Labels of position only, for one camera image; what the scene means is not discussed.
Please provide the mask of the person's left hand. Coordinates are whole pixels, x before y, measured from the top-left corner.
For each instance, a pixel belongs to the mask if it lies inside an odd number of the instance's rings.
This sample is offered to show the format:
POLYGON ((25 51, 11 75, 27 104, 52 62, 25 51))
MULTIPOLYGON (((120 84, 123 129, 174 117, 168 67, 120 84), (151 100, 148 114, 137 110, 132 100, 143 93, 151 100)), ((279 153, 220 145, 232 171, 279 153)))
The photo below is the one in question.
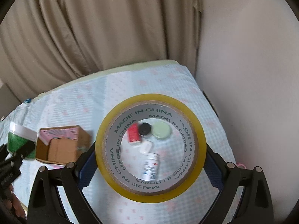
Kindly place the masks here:
POLYGON ((8 199, 4 199, 4 205, 11 210, 15 215, 19 218, 26 219, 26 213, 23 209, 20 200, 14 194, 14 188, 12 185, 9 185, 10 197, 8 199))

